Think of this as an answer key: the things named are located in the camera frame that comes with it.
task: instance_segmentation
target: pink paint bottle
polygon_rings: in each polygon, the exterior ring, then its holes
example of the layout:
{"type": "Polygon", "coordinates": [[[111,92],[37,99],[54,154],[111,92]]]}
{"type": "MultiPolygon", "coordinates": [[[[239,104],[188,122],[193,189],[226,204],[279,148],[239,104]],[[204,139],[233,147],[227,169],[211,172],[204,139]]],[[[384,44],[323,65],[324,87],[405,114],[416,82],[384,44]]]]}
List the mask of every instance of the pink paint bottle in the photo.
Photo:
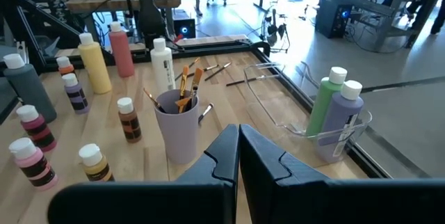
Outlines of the pink paint bottle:
{"type": "Polygon", "coordinates": [[[20,138],[9,145],[15,163],[39,191],[50,189],[58,178],[42,151],[34,146],[30,138],[20,138]]]}
{"type": "Polygon", "coordinates": [[[127,33],[120,27],[120,22],[111,22],[110,29],[111,49],[113,50],[119,76],[122,78],[130,77],[134,75],[134,64],[128,45],[127,33]]]}
{"type": "Polygon", "coordinates": [[[26,133],[38,148],[43,152],[48,152],[56,147],[57,142],[51,130],[49,130],[45,119],[37,112],[34,106],[21,106],[16,110],[16,113],[26,133]]]}

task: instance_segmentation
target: table surface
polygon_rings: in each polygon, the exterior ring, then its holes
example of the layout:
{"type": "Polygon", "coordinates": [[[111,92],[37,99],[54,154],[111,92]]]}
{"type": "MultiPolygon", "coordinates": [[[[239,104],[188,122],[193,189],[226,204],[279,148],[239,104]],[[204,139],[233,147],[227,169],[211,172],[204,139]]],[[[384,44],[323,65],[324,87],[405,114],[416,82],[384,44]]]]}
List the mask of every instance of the table surface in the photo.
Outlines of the table surface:
{"type": "MultiPolygon", "coordinates": [[[[128,10],[127,0],[69,0],[66,2],[68,9],[73,13],[88,13],[92,10],[117,11],[128,10]]],[[[154,0],[158,8],[177,8],[181,5],[181,0],[154,0]]],[[[131,0],[134,10],[139,10],[139,0],[131,0]]]]}
{"type": "MultiPolygon", "coordinates": [[[[215,42],[219,38],[201,38],[184,40],[183,45],[202,42],[215,42]]],[[[188,65],[194,58],[183,58],[174,61],[176,73],[184,65],[188,65]]],[[[258,63],[258,59],[250,52],[237,54],[221,54],[203,56],[198,67],[207,67],[216,63],[232,65],[217,74],[209,81],[201,81],[200,111],[212,102],[214,109],[203,119],[198,139],[198,154],[201,154],[218,134],[228,124],[249,124],[258,129],[263,135],[271,138],[277,144],[285,147],[300,160],[315,167],[315,169],[331,178],[356,179],[366,175],[350,158],[330,165],[319,165],[318,158],[313,152],[308,152],[310,145],[297,145],[292,138],[286,137],[282,129],[272,125],[266,113],[259,108],[258,103],[246,84],[225,87],[226,83],[243,78],[243,68],[258,63]]],[[[108,73],[113,84],[113,90],[105,95],[94,95],[88,82],[85,70],[76,71],[79,81],[91,105],[89,114],[75,115],[70,101],[63,90],[63,81],[59,73],[46,73],[41,76],[42,82],[58,112],[57,119],[49,124],[58,146],[52,152],[46,153],[60,181],[57,186],[48,191],[37,192],[31,186],[21,170],[14,164],[8,146],[13,140],[25,136],[15,113],[0,126],[2,135],[0,141],[0,216],[1,222],[9,223],[46,223],[46,210],[49,201],[56,192],[77,182],[87,180],[78,157],[78,150],[87,143],[96,143],[107,156],[111,170],[117,181],[168,181],[175,180],[193,162],[187,165],[175,165],[165,156],[163,139],[154,115],[153,103],[144,95],[143,88],[157,95],[154,74],[151,63],[136,65],[134,76],[122,79],[115,67],[109,67],[108,73]],[[131,97],[138,112],[143,139],[136,144],[125,141],[118,117],[116,102],[121,97],[131,97]]],[[[267,80],[264,89],[276,88],[286,93],[285,88],[277,81],[267,80]]],[[[299,112],[297,103],[287,105],[288,110],[299,112]]],[[[306,118],[305,113],[299,117],[306,118]]],[[[245,196],[245,190],[239,173],[237,223],[251,223],[245,196]]]]}

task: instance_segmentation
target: floor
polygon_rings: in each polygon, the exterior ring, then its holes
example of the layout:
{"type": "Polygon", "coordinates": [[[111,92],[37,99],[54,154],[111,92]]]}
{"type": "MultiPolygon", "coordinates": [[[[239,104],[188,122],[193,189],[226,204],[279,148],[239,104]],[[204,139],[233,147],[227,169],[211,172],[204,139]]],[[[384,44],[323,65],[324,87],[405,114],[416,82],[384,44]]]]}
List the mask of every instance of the floor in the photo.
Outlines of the floor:
{"type": "MultiPolygon", "coordinates": [[[[227,7],[222,4],[201,4],[204,15],[197,18],[197,36],[246,34],[252,41],[264,14],[253,6],[258,0],[228,0],[227,7]]],[[[182,9],[191,17],[194,0],[183,0],[182,9]]],[[[445,76],[445,59],[439,54],[445,51],[442,44],[445,30],[438,35],[430,35],[429,30],[437,9],[422,31],[412,49],[402,48],[392,54],[376,54],[360,49],[355,43],[345,39],[331,40],[314,31],[315,11],[308,10],[308,19],[302,21],[305,3],[279,2],[278,13],[286,14],[291,47],[288,54],[272,54],[272,58],[293,67],[305,61],[315,80],[327,76],[330,67],[341,66],[348,70],[348,79],[354,79],[365,88],[404,81],[416,81],[445,76]]],[[[364,32],[360,42],[366,46],[373,35],[364,32]]],[[[385,44],[383,51],[400,49],[405,38],[393,38],[385,44]]],[[[371,130],[360,139],[359,144],[392,177],[443,177],[445,170],[439,165],[445,162],[445,150],[441,128],[444,116],[437,109],[442,108],[439,98],[445,96],[445,84],[400,88],[362,97],[366,109],[373,114],[371,130]]]]}

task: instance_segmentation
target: gray paint bottle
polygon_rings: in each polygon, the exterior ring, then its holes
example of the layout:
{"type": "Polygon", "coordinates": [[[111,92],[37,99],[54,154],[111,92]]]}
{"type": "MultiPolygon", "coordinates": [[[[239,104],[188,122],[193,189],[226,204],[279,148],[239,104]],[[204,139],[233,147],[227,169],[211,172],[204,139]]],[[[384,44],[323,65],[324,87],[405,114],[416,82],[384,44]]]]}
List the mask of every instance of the gray paint bottle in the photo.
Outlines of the gray paint bottle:
{"type": "Polygon", "coordinates": [[[3,71],[5,77],[13,86],[17,96],[23,104],[33,105],[42,114],[45,122],[56,119],[57,113],[47,91],[43,88],[42,82],[31,64],[25,64],[19,54],[8,54],[3,57],[6,66],[3,71]]]}

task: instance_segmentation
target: purple paint bottle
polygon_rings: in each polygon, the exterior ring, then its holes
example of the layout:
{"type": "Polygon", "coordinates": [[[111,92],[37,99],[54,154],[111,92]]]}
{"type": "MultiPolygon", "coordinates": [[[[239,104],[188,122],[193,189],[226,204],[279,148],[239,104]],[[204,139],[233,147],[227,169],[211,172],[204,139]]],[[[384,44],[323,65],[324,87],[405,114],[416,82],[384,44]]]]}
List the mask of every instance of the purple paint bottle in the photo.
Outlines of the purple paint bottle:
{"type": "Polygon", "coordinates": [[[71,101],[72,108],[76,114],[87,113],[90,110],[90,106],[86,101],[85,94],[81,84],[77,81],[75,74],[65,74],[62,76],[65,82],[65,91],[68,98],[71,101]]]}
{"type": "MultiPolygon", "coordinates": [[[[332,95],[332,100],[327,109],[322,132],[335,131],[352,127],[363,108],[363,100],[360,98],[362,85],[357,81],[347,81],[341,87],[340,92],[332,95]]],[[[327,162],[340,160],[346,140],[353,131],[344,131],[341,134],[320,138],[316,150],[327,162]]]]}

